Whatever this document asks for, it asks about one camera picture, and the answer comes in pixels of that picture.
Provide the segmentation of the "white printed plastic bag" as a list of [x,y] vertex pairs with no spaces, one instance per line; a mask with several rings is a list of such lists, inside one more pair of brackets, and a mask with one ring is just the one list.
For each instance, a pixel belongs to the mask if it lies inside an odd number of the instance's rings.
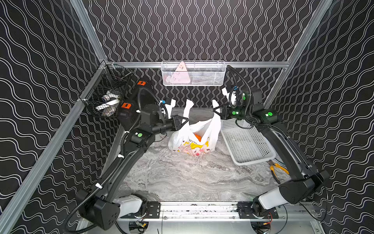
[[214,113],[213,117],[207,121],[199,121],[195,124],[184,121],[183,124],[180,130],[171,135],[168,141],[170,150],[194,157],[200,157],[215,150],[221,130],[219,113]]

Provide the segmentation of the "orange fruit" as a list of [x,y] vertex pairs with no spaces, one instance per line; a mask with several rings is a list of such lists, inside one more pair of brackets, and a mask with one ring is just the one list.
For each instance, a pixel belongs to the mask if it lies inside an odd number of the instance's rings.
[[194,134],[194,136],[197,138],[198,141],[201,141],[202,140],[202,137],[198,134]]

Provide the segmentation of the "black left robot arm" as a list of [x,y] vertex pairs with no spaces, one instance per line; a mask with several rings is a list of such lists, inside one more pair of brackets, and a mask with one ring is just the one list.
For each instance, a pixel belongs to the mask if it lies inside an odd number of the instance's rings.
[[135,163],[155,142],[157,134],[178,131],[188,123],[187,117],[174,115],[168,118],[167,114],[162,113],[163,108],[163,104],[147,104],[140,110],[133,127],[120,143],[120,153],[109,168],[90,191],[80,190],[77,193],[77,207],[66,220],[78,212],[81,217],[91,222],[91,226],[74,230],[74,234],[82,234],[95,227],[109,230],[123,216],[146,216],[145,198],[130,195],[117,199],[116,193]]

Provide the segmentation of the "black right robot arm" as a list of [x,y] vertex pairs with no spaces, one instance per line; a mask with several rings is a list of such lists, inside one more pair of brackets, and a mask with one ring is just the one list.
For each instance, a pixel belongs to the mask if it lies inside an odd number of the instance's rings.
[[258,215],[276,206],[297,204],[314,194],[329,179],[325,170],[319,170],[311,163],[292,137],[286,132],[282,119],[274,109],[266,109],[258,89],[239,92],[233,88],[223,88],[222,93],[228,103],[213,109],[223,120],[244,120],[257,129],[271,144],[276,154],[285,164],[290,180],[276,189],[254,198],[252,210]]

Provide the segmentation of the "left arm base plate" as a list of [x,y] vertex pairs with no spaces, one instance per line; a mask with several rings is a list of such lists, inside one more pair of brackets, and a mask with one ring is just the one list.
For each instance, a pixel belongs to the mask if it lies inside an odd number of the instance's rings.
[[148,201],[145,205],[141,205],[140,210],[137,213],[121,214],[119,218],[129,219],[158,219],[160,218],[161,203],[156,201]]

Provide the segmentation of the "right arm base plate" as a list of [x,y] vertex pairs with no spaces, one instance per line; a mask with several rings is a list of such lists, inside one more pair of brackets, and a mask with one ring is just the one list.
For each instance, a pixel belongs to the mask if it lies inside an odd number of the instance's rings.
[[238,202],[236,212],[240,219],[278,219],[276,208],[265,209],[258,202]]

